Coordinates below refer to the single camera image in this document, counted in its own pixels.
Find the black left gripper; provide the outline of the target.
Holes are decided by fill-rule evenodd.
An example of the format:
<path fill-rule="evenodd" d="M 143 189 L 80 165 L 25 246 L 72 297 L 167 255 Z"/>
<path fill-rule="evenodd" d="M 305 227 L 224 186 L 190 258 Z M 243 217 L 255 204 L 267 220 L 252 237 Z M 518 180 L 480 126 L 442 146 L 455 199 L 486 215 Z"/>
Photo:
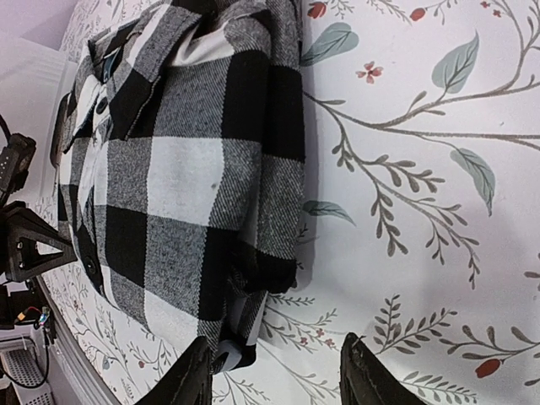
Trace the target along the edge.
<path fill-rule="evenodd" d="M 1 269 L 9 282 L 24 282 L 76 261 L 70 241 L 63 239 L 24 202 L 9 198 L 24 188 L 36 142 L 10 132 L 1 116 L 7 144 L 1 151 Z"/>

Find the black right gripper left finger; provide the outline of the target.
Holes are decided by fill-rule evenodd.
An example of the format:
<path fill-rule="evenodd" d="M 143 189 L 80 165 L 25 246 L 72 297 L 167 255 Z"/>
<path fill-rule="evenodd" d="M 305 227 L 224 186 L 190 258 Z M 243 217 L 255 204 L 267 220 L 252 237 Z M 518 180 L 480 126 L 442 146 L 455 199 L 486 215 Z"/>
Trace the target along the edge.
<path fill-rule="evenodd" d="M 212 403 L 210 349 L 197 337 L 157 385 L 143 397 L 143 405 L 208 405 Z"/>

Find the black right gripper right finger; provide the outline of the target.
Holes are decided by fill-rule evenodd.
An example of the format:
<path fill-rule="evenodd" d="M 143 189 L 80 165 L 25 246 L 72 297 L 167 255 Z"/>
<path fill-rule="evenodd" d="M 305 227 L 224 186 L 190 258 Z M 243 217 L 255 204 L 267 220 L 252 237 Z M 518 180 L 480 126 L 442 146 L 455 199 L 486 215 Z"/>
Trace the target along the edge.
<path fill-rule="evenodd" d="M 353 332 L 340 353 L 339 389 L 343 405 L 422 405 Z"/>

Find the black white checkered shirt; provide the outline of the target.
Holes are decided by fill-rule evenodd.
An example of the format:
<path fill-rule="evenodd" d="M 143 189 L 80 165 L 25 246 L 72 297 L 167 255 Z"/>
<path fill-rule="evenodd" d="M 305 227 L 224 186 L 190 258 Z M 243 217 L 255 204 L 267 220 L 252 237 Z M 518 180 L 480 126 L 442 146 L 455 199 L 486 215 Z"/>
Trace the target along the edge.
<path fill-rule="evenodd" d="M 87 39 L 58 225 L 94 289 L 213 372 L 252 365 L 295 282 L 305 126 L 296 1 L 160 1 Z"/>

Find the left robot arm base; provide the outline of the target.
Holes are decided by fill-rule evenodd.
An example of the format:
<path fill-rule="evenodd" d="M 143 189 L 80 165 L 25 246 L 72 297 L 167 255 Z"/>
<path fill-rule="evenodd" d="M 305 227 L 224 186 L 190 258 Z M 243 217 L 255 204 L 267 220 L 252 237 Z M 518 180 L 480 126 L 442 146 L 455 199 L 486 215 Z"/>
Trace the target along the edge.
<path fill-rule="evenodd" d="M 23 382 L 21 377 L 16 377 L 14 371 L 9 371 L 8 367 L 1 362 L 1 374 L 5 375 L 16 386 L 24 389 L 38 389 L 47 383 L 47 377 L 51 365 L 49 346 L 51 308 L 45 304 L 40 292 L 37 289 L 16 290 L 11 292 L 8 288 L 9 281 L 1 282 L 1 332 L 18 332 L 19 335 L 11 337 L 1 337 L 1 355 L 12 352 L 20 347 L 15 347 L 20 343 L 21 348 L 25 348 L 26 343 L 31 343 L 34 347 L 35 355 L 38 355 L 40 345 L 37 337 L 31 337 L 26 327 L 32 326 L 36 332 L 41 331 L 40 344 L 45 353 L 45 369 L 42 377 L 37 382 Z"/>

